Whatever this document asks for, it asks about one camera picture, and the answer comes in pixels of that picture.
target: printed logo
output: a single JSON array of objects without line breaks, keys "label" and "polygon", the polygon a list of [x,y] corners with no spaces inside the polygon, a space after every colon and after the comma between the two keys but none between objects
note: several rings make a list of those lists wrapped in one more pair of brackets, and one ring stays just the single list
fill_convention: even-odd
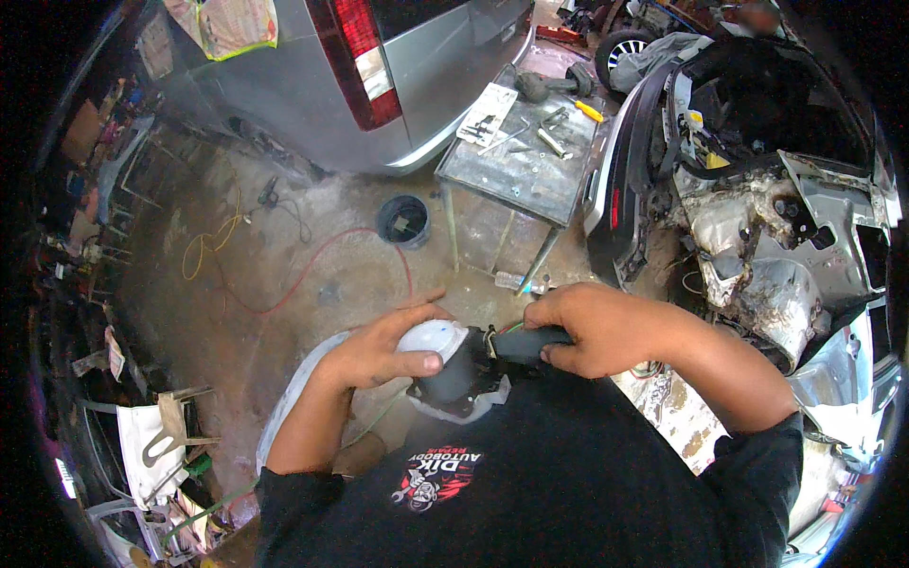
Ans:
[{"label": "printed logo", "polygon": [[392,502],[405,504],[414,513],[428,511],[435,503],[448,501],[474,479],[474,468],[483,459],[470,448],[444,446],[415,453],[407,460],[401,489]]}]

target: yellow extension cord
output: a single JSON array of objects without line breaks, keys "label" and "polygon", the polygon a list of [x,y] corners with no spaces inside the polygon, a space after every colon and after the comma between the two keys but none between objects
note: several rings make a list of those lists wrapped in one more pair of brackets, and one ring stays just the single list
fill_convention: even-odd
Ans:
[{"label": "yellow extension cord", "polygon": [[[217,253],[222,248],[224,248],[225,244],[227,244],[227,241],[230,240],[231,235],[234,234],[234,229],[236,228],[236,224],[239,223],[240,219],[243,218],[243,216],[240,214],[240,202],[243,201],[243,191],[239,187],[237,187],[236,191],[237,191],[237,193],[236,193],[236,211],[234,213],[234,216],[231,217],[230,219],[227,219],[224,222],[224,224],[221,225],[221,228],[218,229],[215,234],[211,234],[211,233],[197,234],[195,237],[193,237],[193,240],[189,242],[189,245],[186,246],[186,250],[183,251],[183,264],[181,265],[180,269],[183,271],[184,279],[186,279],[186,280],[195,279],[199,275],[199,271],[202,269],[202,259],[205,258],[205,251]],[[230,230],[227,231],[227,236],[224,238],[223,241],[221,241],[218,244],[218,246],[212,248],[212,247],[208,246],[207,244],[205,244],[206,237],[209,237],[212,241],[214,241],[215,238],[218,235],[220,235],[229,224],[230,224]],[[189,254],[189,249],[193,248],[193,245],[195,244],[196,241],[199,242],[199,261],[197,263],[195,263],[195,270],[193,271],[192,275],[187,276],[186,275],[186,255]]]}]

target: metal workbench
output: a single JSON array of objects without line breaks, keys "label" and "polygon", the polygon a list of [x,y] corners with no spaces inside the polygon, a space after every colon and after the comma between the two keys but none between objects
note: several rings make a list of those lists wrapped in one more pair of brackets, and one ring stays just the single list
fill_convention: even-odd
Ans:
[{"label": "metal workbench", "polygon": [[[495,82],[514,88],[514,74],[514,67],[509,65],[496,77]],[[602,112],[601,99],[584,101]],[[562,160],[556,156],[553,149],[536,133],[540,121],[561,106],[568,110],[567,120],[553,130],[547,129],[546,132],[562,143],[566,152],[573,154],[570,160]],[[451,237],[455,272],[459,268],[455,209],[452,203],[452,191],[455,188],[473,192],[549,224],[549,234],[524,276],[524,283],[518,288],[517,294],[521,294],[530,283],[549,251],[553,249],[559,235],[571,223],[579,194],[584,188],[584,171],[591,143],[599,126],[596,121],[574,108],[567,98],[557,94],[551,94],[539,105],[518,98],[502,123],[500,131],[506,134],[517,132],[524,126],[522,117],[531,124],[530,129],[523,134],[484,155],[477,154],[484,149],[482,146],[458,138],[448,148],[442,162],[435,169],[436,178],[445,197],[445,215]],[[527,152],[509,152],[528,146],[531,149]]]}]

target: yellow screwdriver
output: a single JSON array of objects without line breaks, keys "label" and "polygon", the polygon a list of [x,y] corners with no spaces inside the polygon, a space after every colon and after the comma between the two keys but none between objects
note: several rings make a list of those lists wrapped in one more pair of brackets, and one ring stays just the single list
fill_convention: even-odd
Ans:
[{"label": "yellow screwdriver", "polygon": [[585,115],[590,116],[591,118],[593,118],[593,119],[594,119],[596,122],[598,122],[598,123],[602,123],[602,122],[603,122],[603,115],[601,115],[600,113],[596,112],[596,110],[595,110],[592,106],[590,106],[590,105],[585,105],[585,104],[582,103],[581,101],[575,101],[572,97],[570,97],[570,96],[568,96],[568,95],[563,94],[563,96],[564,96],[566,99],[568,99],[569,101],[571,101],[572,103],[574,103],[575,108],[580,108],[580,109],[581,109],[581,112],[584,113]]}]

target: red tail light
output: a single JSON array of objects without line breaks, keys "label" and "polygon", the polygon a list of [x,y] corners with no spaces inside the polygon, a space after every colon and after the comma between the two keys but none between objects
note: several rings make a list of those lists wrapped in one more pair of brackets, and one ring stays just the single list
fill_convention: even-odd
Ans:
[{"label": "red tail light", "polygon": [[615,230],[619,226],[619,188],[613,188],[613,210],[609,218],[609,228]]},{"label": "red tail light", "polygon": [[368,0],[316,0],[308,7],[360,130],[375,130],[401,116]]}]

